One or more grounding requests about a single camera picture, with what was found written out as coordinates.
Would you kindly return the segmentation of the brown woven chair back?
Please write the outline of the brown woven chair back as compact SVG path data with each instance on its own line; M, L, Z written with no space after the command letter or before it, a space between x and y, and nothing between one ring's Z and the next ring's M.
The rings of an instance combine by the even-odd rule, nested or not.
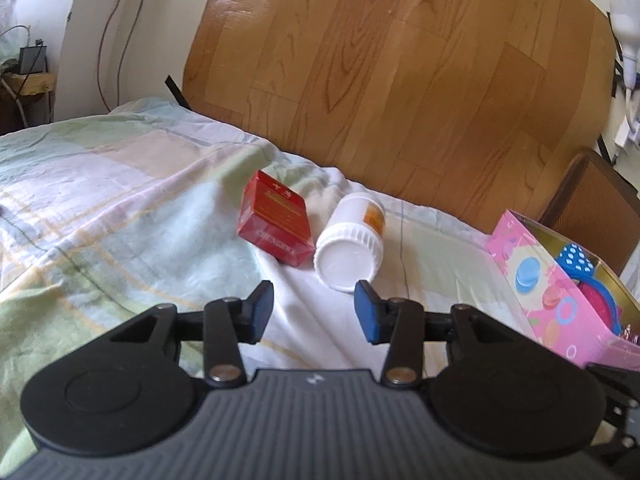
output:
M621 274L639 243L638 191L597 152L582 150L539 222Z

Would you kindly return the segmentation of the white pill bottle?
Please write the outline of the white pill bottle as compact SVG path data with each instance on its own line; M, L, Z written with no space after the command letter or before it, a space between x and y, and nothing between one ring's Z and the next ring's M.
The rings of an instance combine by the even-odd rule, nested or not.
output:
M319 280L338 292L353 292L359 281L372 281L384 257L385 225L385 209L371 193L345 195L317 240Z

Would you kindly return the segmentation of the red cigarette box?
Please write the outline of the red cigarette box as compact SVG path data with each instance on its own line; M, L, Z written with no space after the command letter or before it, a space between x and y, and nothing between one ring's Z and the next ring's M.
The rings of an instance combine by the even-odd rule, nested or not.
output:
M244 188L236 234L296 268L314 253L303 197L262 170Z

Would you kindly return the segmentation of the blue polka dot bow headband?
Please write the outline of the blue polka dot bow headband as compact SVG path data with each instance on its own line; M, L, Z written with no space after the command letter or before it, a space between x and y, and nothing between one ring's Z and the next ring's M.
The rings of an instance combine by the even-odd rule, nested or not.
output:
M575 243L567 244L561 249L555 261L571 280L590 286L602 298L608 311L605 323L614 335L620 336L623 331L620 324L620 310L610 291L594 276L596 270L584 250Z

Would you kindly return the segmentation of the white bulb lamp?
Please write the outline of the white bulb lamp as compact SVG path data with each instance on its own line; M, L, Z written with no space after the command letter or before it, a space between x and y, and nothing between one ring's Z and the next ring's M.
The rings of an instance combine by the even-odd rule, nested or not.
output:
M622 48L625 87L634 91L640 49L639 0L612 0L611 25Z

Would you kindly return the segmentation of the pastel checked bed sheet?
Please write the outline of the pastel checked bed sheet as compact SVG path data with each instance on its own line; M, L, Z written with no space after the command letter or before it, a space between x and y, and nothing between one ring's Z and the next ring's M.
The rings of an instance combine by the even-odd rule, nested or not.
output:
M18 397L58 356L168 301L194 310L261 280L276 288L259 367L365 367L369 346L349 296L311 266L289 268L235 233L256 170L306 200L320 230L356 190L337 170L175 104L142 100L1 140L1 470L35 452Z

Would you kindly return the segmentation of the pink macaron biscuit tin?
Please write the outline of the pink macaron biscuit tin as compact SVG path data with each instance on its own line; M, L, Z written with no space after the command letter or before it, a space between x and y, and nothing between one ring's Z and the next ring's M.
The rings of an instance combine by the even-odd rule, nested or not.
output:
M614 335L555 258L574 243L513 211L502 214L486 249L515 292L535 338L577 365L588 363L639 369L639 304L600 258L583 248L594 276L620 309L622 334Z

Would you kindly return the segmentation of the magenta zip pouch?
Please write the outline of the magenta zip pouch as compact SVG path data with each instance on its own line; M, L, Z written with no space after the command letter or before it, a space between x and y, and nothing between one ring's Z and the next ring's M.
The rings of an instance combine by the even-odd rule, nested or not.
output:
M610 304L606 297L591 284L580 282L579 290L591 304L593 311L597 313L600 320L608 326L608 329L615 335L622 331L620 325L620 309L616 304Z

